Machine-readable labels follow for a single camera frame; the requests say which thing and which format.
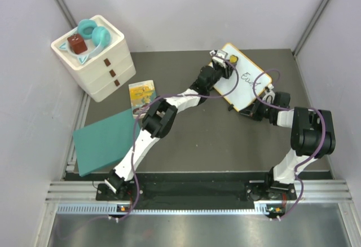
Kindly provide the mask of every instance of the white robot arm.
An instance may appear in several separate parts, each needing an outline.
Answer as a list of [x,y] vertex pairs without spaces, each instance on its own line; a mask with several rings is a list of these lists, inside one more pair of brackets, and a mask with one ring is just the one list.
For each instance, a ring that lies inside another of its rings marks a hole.
[[[181,95],[197,95],[199,94],[197,91],[192,89],[187,89]],[[195,107],[199,104],[201,97],[200,96],[184,96],[184,97],[173,97],[173,98],[165,98],[164,102],[169,106],[172,110],[176,110],[176,113],[184,111],[185,109]],[[155,137],[152,135],[146,128],[147,117],[144,119],[143,129],[140,131],[137,140],[135,141],[135,151],[133,157],[134,170],[137,169],[138,165],[144,159],[145,155],[151,149],[153,145],[155,145],[161,138]],[[130,181],[133,179],[133,172],[131,169],[131,154],[133,152],[133,148],[131,148],[127,155],[123,158],[123,160],[114,168],[115,174],[120,178],[124,178],[124,181]],[[112,186],[108,180],[105,180],[107,186],[116,193],[117,190]]]
[[[211,51],[212,67],[207,65],[201,68],[197,80],[177,97],[159,99],[153,103],[142,121],[142,130],[135,141],[133,156],[134,170],[144,159],[151,147],[170,131],[177,113],[203,103],[209,96],[214,84],[224,77],[228,79],[233,67],[225,63],[228,54],[222,50]],[[236,65],[238,58],[230,56],[230,63]],[[109,173],[105,184],[116,194],[122,192],[122,185],[133,179],[131,156],[133,147],[124,159]]]
[[[206,98],[203,96],[209,95],[213,85],[221,77],[229,78],[232,75],[233,69],[224,63],[227,56],[224,51],[214,51],[211,52],[211,55],[216,55],[212,57],[213,67],[202,67],[197,80],[181,94],[182,97],[159,99],[150,106],[143,119],[142,130],[135,142],[134,170],[137,169],[151,147],[169,133],[177,113],[204,102]],[[237,58],[234,57],[232,64],[237,63]],[[289,108],[290,95],[288,93],[273,93],[269,88],[266,89],[266,92],[266,94],[272,93],[271,103],[274,106]],[[295,181],[295,176],[302,172],[307,165],[333,152],[336,142],[331,112],[323,110],[319,110],[319,112],[324,118],[326,126],[324,143],[319,153],[303,165],[299,164],[310,158],[321,141],[320,118],[314,111],[300,107],[295,107],[291,111],[279,111],[256,100],[240,112],[256,121],[268,118],[270,123],[275,126],[292,128],[291,149],[281,163],[273,167],[266,175],[260,197],[264,197],[267,193],[288,193],[291,189],[290,186]],[[133,179],[132,150],[133,147],[105,180],[106,185],[115,194],[125,192],[124,184]]]

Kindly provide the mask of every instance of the whiteboard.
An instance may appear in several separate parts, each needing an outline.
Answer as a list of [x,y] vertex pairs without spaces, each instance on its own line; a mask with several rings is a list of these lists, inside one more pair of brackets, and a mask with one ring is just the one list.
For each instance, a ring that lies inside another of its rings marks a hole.
[[[235,91],[225,96],[224,98],[234,105],[234,109],[239,112],[240,110],[248,107],[252,104],[256,97],[253,93],[253,81],[260,75],[263,70],[254,64],[247,56],[240,52],[235,46],[227,43],[222,48],[223,51],[227,52],[226,59],[229,59],[231,55],[238,57],[236,69],[239,73],[239,83]],[[237,76],[233,71],[229,79],[221,78],[215,85],[214,88],[221,94],[224,95],[232,90],[236,84]],[[272,78],[268,74],[262,75],[256,84],[256,93],[261,95],[265,90],[265,87],[272,83]]]

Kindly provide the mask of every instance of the metal frame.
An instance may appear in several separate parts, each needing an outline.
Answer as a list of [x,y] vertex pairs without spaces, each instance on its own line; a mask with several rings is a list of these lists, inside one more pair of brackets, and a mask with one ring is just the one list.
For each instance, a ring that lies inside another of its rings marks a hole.
[[309,24],[307,25],[306,29],[303,31],[300,40],[297,42],[296,47],[293,51],[293,56],[296,58],[297,55],[300,53],[302,47],[306,43],[307,39],[309,38],[313,28],[316,26],[317,22],[319,21],[322,13],[324,12],[325,8],[329,4],[330,0],[322,0],[320,5],[317,7],[316,12],[312,16]]
[[[345,229],[353,247],[361,247],[361,223],[351,194],[344,180],[304,180],[305,190],[300,203],[338,204]],[[129,201],[96,201],[96,187],[102,182],[52,182],[46,196],[43,221],[36,247],[47,246],[56,214],[113,214],[118,206],[129,206]],[[295,183],[299,193],[301,185]],[[137,215],[254,215],[264,214],[266,204],[281,201],[255,202],[254,210],[135,210]]]
[[[84,127],[86,115],[89,109],[90,100],[91,100],[90,96],[84,92],[82,100],[80,102],[80,107],[78,110],[78,116],[76,119],[74,130],[78,130]],[[62,178],[65,177],[66,173],[74,172],[76,161],[77,161],[77,155],[75,152],[74,140],[73,137],[71,137],[71,142],[67,153],[67,163],[64,166]]]
[[61,12],[64,15],[64,18],[67,20],[69,26],[71,28],[75,28],[77,26],[77,23],[72,15],[72,13],[70,12],[67,4],[65,3],[64,0],[55,0],[55,2],[58,4]]

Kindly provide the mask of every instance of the dark gray table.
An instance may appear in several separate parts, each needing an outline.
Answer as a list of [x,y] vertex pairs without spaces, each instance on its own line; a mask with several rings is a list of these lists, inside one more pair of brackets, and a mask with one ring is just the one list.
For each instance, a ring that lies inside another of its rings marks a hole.
[[[290,50],[243,53],[264,70],[281,71],[275,90],[289,92],[292,107],[309,106]],[[136,52],[132,57],[137,74],[128,83],[154,80],[158,95],[183,92],[210,61],[208,51]],[[100,103],[91,101],[85,125],[129,109],[127,84]],[[290,149],[290,129],[252,121],[228,106],[224,99],[209,99],[177,115],[171,132],[148,152],[138,171],[268,171],[278,164]],[[329,171],[329,165],[323,158],[307,169]]]

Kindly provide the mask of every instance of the white drawer unit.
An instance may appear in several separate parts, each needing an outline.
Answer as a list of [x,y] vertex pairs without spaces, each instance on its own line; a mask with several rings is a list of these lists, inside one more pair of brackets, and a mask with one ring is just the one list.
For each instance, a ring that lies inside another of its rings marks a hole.
[[[124,35],[100,15],[90,20],[95,21],[97,26],[105,27],[111,38],[110,44],[97,56],[81,63],[77,57],[62,48],[67,38],[77,33],[78,28],[55,40],[51,48],[79,86],[96,102],[100,102],[128,81],[135,74],[135,68]],[[79,56],[86,55],[96,48],[92,39],[84,39],[84,41],[87,51]]]

